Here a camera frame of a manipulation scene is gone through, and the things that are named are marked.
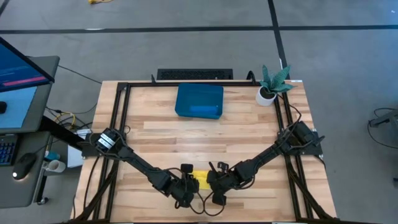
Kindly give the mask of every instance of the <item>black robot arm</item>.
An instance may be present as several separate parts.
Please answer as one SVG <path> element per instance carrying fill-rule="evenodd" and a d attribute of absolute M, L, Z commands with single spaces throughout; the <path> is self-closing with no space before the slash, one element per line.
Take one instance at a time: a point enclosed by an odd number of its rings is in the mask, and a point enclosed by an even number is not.
<path fill-rule="evenodd" d="M 183 173 L 182 178 L 177 177 L 170 171 L 177 168 L 160 169 L 153 167 L 138 156 L 126 144 L 124 136 L 115 129 L 105 129 L 99 139 L 94 142 L 94 145 L 104 157 L 132 165 L 148 178 L 153 188 L 166 197 L 171 195 L 177 201 L 178 207 L 188 208 L 193 200 L 193 194 L 199 191 L 199 182 L 188 174 L 192 172 L 192 165 L 188 166 L 190 168 L 186 173 Z"/>
<path fill-rule="evenodd" d="M 211 171 L 207 176 L 207 182 L 213 191 L 213 203 L 218 205 L 226 204 L 224 195 L 231 189 L 243 190 L 251 186 L 254 176 L 260 167 L 267 164 L 281 154 L 291 150 L 304 151 L 308 146 L 317 146 L 324 137 L 317 137 L 304 122 L 298 122 L 296 126 L 291 126 L 285 133 L 275 141 L 275 143 L 262 151 L 256 157 L 241 161 L 232 168 L 228 164 L 219 162 L 217 171 L 211 163 Z"/>

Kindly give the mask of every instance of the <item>potted plant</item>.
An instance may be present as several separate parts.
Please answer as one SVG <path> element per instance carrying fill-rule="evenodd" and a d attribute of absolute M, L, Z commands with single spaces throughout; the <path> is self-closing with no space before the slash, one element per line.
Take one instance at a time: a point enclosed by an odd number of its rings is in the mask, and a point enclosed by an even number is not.
<path fill-rule="evenodd" d="M 276 75 L 268 75 L 268 68 L 262 66 L 262 75 L 264 80 L 260 81 L 261 87 L 256 95 L 256 101 L 261 106 L 269 106 L 274 101 L 278 93 L 284 93 L 291 90 L 294 86 L 285 84 L 284 81 L 289 74 L 290 65 L 282 69 Z"/>

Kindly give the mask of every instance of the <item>green leaves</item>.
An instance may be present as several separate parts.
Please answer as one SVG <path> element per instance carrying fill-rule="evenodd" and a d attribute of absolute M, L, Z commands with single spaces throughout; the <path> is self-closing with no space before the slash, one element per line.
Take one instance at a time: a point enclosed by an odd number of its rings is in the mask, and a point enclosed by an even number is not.
<path fill-rule="evenodd" d="M 282 69 L 276 75 L 269 75 L 268 68 L 263 65 L 262 66 L 262 76 L 264 77 L 263 81 L 260 81 L 260 84 L 268 91 L 274 93 L 283 93 L 291 90 L 294 86 L 290 84 L 284 84 L 284 81 L 287 75 L 290 72 L 290 65 Z"/>
<path fill-rule="evenodd" d="M 282 69 L 282 71 L 278 72 L 275 77 L 272 79 L 271 90 L 279 88 L 281 84 L 285 81 L 287 75 L 290 72 L 290 65 Z"/>
<path fill-rule="evenodd" d="M 281 84 L 277 88 L 273 88 L 272 91 L 276 93 L 284 93 L 286 91 L 291 90 L 292 88 L 294 88 L 294 86 L 290 84 Z"/>

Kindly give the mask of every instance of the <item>black keyboard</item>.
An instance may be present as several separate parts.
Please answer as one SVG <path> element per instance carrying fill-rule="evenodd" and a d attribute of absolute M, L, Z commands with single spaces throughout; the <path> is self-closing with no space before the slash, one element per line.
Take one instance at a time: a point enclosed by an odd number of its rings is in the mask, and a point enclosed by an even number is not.
<path fill-rule="evenodd" d="M 158 69 L 158 80 L 232 80 L 232 69 Z"/>
<path fill-rule="evenodd" d="M 0 136 L 0 166 L 11 166 L 16 157 L 18 137 L 16 134 Z"/>

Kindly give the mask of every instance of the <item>white cup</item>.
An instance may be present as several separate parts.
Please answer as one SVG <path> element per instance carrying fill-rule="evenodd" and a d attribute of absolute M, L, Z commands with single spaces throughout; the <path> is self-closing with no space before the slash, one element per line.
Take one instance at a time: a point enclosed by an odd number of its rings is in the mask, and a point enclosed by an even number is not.
<path fill-rule="evenodd" d="M 67 166 L 65 165 L 64 162 L 53 160 L 49 163 L 49 165 L 45 168 L 45 170 L 51 172 L 63 172 L 66 168 Z"/>

